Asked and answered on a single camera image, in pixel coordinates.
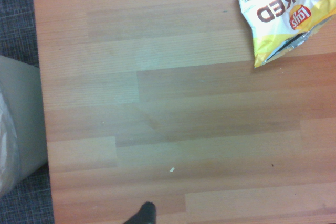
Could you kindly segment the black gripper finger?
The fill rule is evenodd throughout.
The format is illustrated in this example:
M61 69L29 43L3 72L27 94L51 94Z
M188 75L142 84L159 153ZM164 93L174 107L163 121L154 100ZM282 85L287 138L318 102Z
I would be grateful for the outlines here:
M156 224L156 206L152 202L145 202L140 210L124 224Z

